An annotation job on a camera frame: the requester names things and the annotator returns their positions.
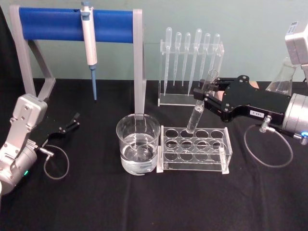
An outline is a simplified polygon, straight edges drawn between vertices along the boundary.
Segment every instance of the acrylic test tube rack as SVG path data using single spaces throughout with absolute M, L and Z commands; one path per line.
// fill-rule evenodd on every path
M 228 174 L 232 147 L 227 128 L 186 128 L 161 126 L 161 150 L 157 172 L 164 170 L 219 171 Z

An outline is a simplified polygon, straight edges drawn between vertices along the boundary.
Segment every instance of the gray stand frame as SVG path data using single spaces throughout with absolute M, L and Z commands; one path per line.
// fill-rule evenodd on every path
M 23 77 L 26 93 L 36 95 L 34 88 L 31 63 L 28 46 L 33 52 L 39 67 L 41 68 L 45 82 L 38 94 L 40 100 L 48 98 L 56 82 L 36 40 L 25 40 L 19 15 L 19 5 L 10 6 L 10 18 L 12 23 L 13 38 L 16 45 L 17 56 Z M 133 10 L 133 47 L 134 47 L 134 96 L 135 113 L 144 113 L 146 77 L 144 71 L 144 47 L 143 47 L 143 19 L 142 10 Z

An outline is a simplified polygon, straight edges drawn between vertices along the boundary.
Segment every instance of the blue led light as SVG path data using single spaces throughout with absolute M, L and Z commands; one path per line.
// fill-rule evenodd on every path
M 308 131 L 303 131 L 302 136 L 308 136 Z

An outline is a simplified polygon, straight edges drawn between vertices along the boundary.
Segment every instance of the cable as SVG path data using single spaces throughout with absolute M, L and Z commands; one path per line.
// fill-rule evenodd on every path
M 263 165 L 265 165 L 265 166 L 267 166 L 267 167 L 272 167 L 272 168 L 286 167 L 289 163 L 291 163 L 291 161 L 293 160 L 293 150 L 292 150 L 290 144 L 288 143 L 288 141 L 287 141 L 279 132 L 277 132 L 277 131 L 275 131 L 275 133 L 276 133 L 278 136 L 280 136 L 280 138 L 285 142 L 285 144 L 288 146 L 288 148 L 289 148 L 289 150 L 290 150 L 290 154 L 291 154 L 290 159 L 289 159 L 286 163 L 284 163 L 284 164 L 282 164 L 282 165 L 268 165 L 268 164 L 264 163 L 263 161 L 261 161 L 260 159 L 258 159 L 258 158 L 252 153 L 252 151 L 249 149 L 249 147 L 248 147 L 248 145 L 247 145 L 247 141 L 246 141 L 247 132 L 248 132 L 251 128 L 253 128 L 253 127 L 257 127 L 257 125 L 251 125 L 249 128 L 247 128 L 247 130 L 245 131 L 245 134 L 244 134 L 244 143 L 245 143 L 245 147 L 246 147 L 246 149 L 248 150 L 248 152 L 252 155 L 253 158 L 255 158 L 259 163 L 261 163 L 261 164 L 263 164 Z
M 63 152 L 63 154 L 65 155 L 66 160 L 67 160 L 67 169 L 66 169 L 65 174 L 64 174 L 63 176 L 61 176 L 61 177 L 52 177 L 51 175 L 49 175 L 49 174 L 47 173 L 47 171 L 46 171 L 46 164 L 47 164 L 49 158 L 47 158 L 46 161 L 45 161 L 45 163 L 44 163 L 44 172 L 45 172 L 45 174 L 46 174 L 49 178 L 51 178 L 51 179 L 53 179 L 53 180 L 61 180 L 61 179 L 63 179 L 64 177 L 66 177 L 66 175 L 68 174 L 68 170 L 69 170 L 69 159 L 68 159 L 68 156 L 67 156 L 66 152 L 65 152 L 63 149 L 59 148 L 58 146 L 54 146 L 54 145 L 51 145 L 51 144 L 47 144 L 47 145 L 45 145 L 45 147 L 52 147 L 52 148 L 59 149 L 59 150 L 60 150 L 61 152 Z

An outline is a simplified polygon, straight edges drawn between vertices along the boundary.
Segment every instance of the white label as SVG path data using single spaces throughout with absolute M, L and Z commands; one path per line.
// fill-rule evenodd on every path
M 286 35 L 292 35 L 293 32 L 295 31 L 296 27 L 298 25 L 298 21 L 297 22 L 292 22 L 289 29 L 288 29 L 288 32 L 286 33 Z
M 262 113 L 262 112 L 256 112 L 256 111 L 250 110 L 250 114 L 253 115 L 253 116 L 264 118 L 264 113 Z

